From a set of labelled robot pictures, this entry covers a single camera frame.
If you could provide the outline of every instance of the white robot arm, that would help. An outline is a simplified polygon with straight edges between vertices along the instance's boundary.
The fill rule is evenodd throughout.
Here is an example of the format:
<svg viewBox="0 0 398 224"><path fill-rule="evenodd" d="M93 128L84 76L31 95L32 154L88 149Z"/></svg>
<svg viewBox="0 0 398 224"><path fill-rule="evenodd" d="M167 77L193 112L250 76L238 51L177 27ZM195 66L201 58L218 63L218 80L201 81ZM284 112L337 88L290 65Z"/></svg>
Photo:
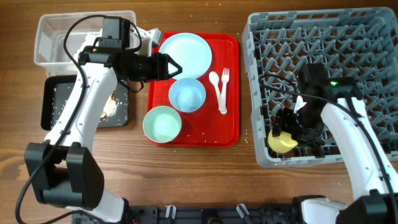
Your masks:
<svg viewBox="0 0 398 224"><path fill-rule="evenodd" d="M104 189L103 174L91 155L98 121L119 80L128 79L143 85L142 82L169 79L181 73L182 68L167 54L152 54L152 48L157 47L162 40L162 33L158 29L147 32L120 17L91 17L104 18L102 37L98 37L93 46L84 48L78 62L70 57L81 70L60 118L46 135L44 143L30 143L26 149L25 162L31 176L28 183L32 181L36 199L40 203L84 211L84 214L92 215L101 222L133 223L135 217L128 201ZM89 18L78 21L71 29ZM128 48L130 25L136 28L135 34L140 40L135 49ZM178 71L169 74L169 63L176 66ZM79 104L82 93L83 101ZM38 169L47 154L51 153L49 151L53 151L53 158ZM66 160L67 168L54 166L61 160ZM22 199L16 208L16 218L20 223L21 202Z"/></svg>
<svg viewBox="0 0 398 224"><path fill-rule="evenodd" d="M382 159L382 165L390 177L389 181L394 193L398 193L397 172L391 166L377 140L368 120L364 102L355 97L352 97L351 101L355 111L361 116L358 119L371 135L377 147ZM337 103L349 109L345 98L339 98ZM354 199L358 200L362 196L368 196L372 191L378 191L381 195L388 195L389 191L386 183L383 181L381 170L372 147L362 130L356 125L356 122L347 113L330 103L325 105L321 117L324 124L332 133L344 158L353 188ZM302 202L302 216L303 220L308 224L335 224L340 211L346 208L346 205L332 202L327 198L311 198Z"/></svg>

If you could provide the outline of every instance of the wooden table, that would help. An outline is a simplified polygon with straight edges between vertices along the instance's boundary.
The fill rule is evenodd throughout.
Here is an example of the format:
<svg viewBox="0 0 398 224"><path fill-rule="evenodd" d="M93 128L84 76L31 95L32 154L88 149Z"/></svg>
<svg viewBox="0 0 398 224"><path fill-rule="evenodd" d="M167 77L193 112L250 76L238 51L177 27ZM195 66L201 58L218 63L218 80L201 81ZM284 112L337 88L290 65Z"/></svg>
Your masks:
<svg viewBox="0 0 398 224"><path fill-rule="evenodd" d="M33 61L34 40L44 14L133 10L143 29L162 31L241 33L252 12L389 6L397 1L125 1L3 0L0 4L0 222L15 223L14 207L28 179L24 151L28 142L42 142L40 127L45 70ZM131 95L132 121L123 128L96 133L93 154L105 175L107 189L131 205L260 205L290 202L292 197L323 194L351 203L353 195L343 163L297 169L261 169L255 159L248 79L240 55L241 130L230 148L162 148L145 137L145 87ZM44 222L65 210L38 204L32 189L22 205L27 222ZM68 223L70 218L62 220Z"/></svg>

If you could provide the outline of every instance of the black mount base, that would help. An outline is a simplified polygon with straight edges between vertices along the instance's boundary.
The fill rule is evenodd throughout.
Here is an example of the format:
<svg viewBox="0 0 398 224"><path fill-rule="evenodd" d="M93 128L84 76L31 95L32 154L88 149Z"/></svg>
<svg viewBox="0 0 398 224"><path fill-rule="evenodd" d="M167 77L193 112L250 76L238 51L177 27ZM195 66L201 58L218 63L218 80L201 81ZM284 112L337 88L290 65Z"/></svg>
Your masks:
<svg viewBox="0 0 398 224"><path fill-rule="evenodd" d="M236 211L236 207L177 207L175 219L166 218L166 207L156 206L130 207L139 217L139 224L202 224L202 211L216 210L218 218L224 224L243 224L243 219ZM275 204L261 207L247 207L252 224L290 224L299 223L293 213L291 204ZM72 216L73 224L98 224L79 214Z"/></svg>

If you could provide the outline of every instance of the black cable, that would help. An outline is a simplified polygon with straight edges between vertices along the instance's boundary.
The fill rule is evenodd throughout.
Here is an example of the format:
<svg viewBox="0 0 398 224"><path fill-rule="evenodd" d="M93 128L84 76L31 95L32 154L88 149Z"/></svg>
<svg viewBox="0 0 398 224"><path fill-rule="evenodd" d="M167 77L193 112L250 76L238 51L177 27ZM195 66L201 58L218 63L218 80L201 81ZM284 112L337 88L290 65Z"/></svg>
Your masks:
<svg viewBox="0 0 398 224"><path fill-rule="evenodd" d="M133 92L133 93L138 93L139 91L141 91L144 88L144 82L140 81L139 83L141 84L141 87L139 90L133 90L132 88L129 87L128 84L123 83L121 80L118 80L118 82L120 83L120 85L126 87L129 91Z"/></svg>
<svg viewBox="0 0 398 224"><path fill-rule="evenodd" d="M141 49L141 46L142 46L141 35L139 34L139 31L138 31L136 25L133 22L130 21L130 25L132 25L135 28L136 32L137 32L139 45L138 45L138 47L135 47L133 49L128 49L128 50L133 51L133 52L137 52L137 51L139 51L139 49Z"/></svg>
<svg viewBox="0 0 398 224"><path fill-rule="evenodd" d="M19 197L18 197L18 200L17 200L17 203L16 203L16 207L15 207L15 217L16 217L16 220L17 220L18 223L25 224L25 222L21 218L21 205L22 205L22 201L24 199L24 196L25 196L25 194L27 192L27 189L29 188L29 185L35 179L35 177L37 176L37 174L39 173L41 168L43 168L43 166L45 164L47 164L53 158L54 152L56 151L56 149L58 148L58 146L60 145L60 143L62 142L64 137L67 135L67 132L68 132L70 126L72 125L72 122L75 119L75 116L76 116L77 112L79 111L81 104L83 103L84 96L85 96L85 93L86 93L86 88L87 88L86 75L85 75L83 69L81 68L81 66L76 62L76 60L69 53L69 51L67 49L67 39L68 39L68 37L70 35L70 32L73 30L73 28L75 28L82 21L85 21L85 20L93 18L93 17L106 17L106 16L104 16L104 15L91 15L91 16L86 16L84 18L79 19L77 22L75 22L69 28L67 34L65 35L65 39L63 40L63 49L65 50L65 53L68 55L70 60L72 60L72 62L76 65L77 69L80 72L81 79L83 81L83 84L81 86L81 93L80 93L80 97L79 97L79 99L77 101L77 104L75 106L75 109L73 110L73 112L72 112L68 122L66 123L64 130L61 132L61 135L58 138L57 142L55 142L55 144L49 150L49 153L43 158L42 162L36 167L36 169L30 175L29 179L25 183L25 186L22 188L21 193L19 194ZM59 219L65 218L65 217L67 217L68 215L71 215L71 214L73 214L73 212L68 212L68 213L66 213L64 215L61 215L61 216L59 216L57 218L54 218L53 220L50 220L50 221L45 222L45 223L53 223L55 221L58 221ZM103 221L101 219L99 219L97 217L94 217L94 216L93 216L93 218L95 220L98 220L99 222L103 223Z"/></svg>
<svg viewBox="0 0 398 224"><path fill-rule="evenodd" d="M370 136L370 134L368 133L368 131L366 130L366 128L363 126L362 122L361 122L357 117L355 117L355 116L351 113L351 111L349 111L347 108L345 108L344 106L342 106L342 105L340 105L340 104L338 104L338 103L335 103L335 102L333 102L333 101L331 101L331 100L328 100L328 99L326 99L326 98L319 97L319 96L307 95L307 94L303 94L303 93L292 92L292 91L280 90L280 89L278 89L278 88L273 88L273 87L271 87L271 86L269 86L269 85L265 85L265 84L263 84L263 83L261 82L261 79L264 78L265 76L270 76L270 74L259 75L259 84L260 84L260 86L262 86L263 88L267 88L267 89L272 90L272 91L277 91L277 92L279 92L279 93L285 93L285 94L291 94L291 95L297 95L297 96L304 96L304 97L314 98L314 99L317 99L317 100L323 100L323 101L325 101L325 102L327 102L327 103L330 103L330 104L333 104L333 105L337 106L338 108L340 108L341 110L343 110L345 113L347 113L347 114L355 121L355 123L356 123L356 124L358 125L358 127L362 130L362 132L364 133L366 139L369 141L369 144L370 144L371 147L372 147L374 156L376 157L377 163L379 164L382 177L383 177L384 181L386 182L386 186L387 186L387 189L388 189L390 198L391 198L392 207L393 207L393 209L394 209L395 223L398 224L397 201L396 201L396 199L395 199L395 195L394 195L394 192L393 192L391 183L390 183L389 176L388 176L388 174L387 174L386 169L385 169L384 166L383 166L383 162L382 162L382 160L381 160L379 151L377 150L377 147L376 147L374 141L372 140L372 137Z"/></svg>
<svg viewBox="0 0 398 224"><path fill-rule="evenodd" d="M134 47L133 49L127 49L127 50L132 51L133 53L135 53L135 52L139 51L139 49L141 49L142 39L141 39L141 35L139 34L139 31L138 31L136 25L133 22L131 22L131 21L130 21L130 24L135 28L135 30L137 32L138 39L139 39L139 45L137 47ZM141 91L144 88L144 82L143 81L140 81L141 87L140 87L139 90L133 90L132 88L130 88L129 85L128 85L128 80L127 80L127 84L124 84L121 80L118 80L118 83L120 83L120 85L126 87L127 90L129 90L129 91L131 91L133 93L138 93L139 91Z"/></svg>

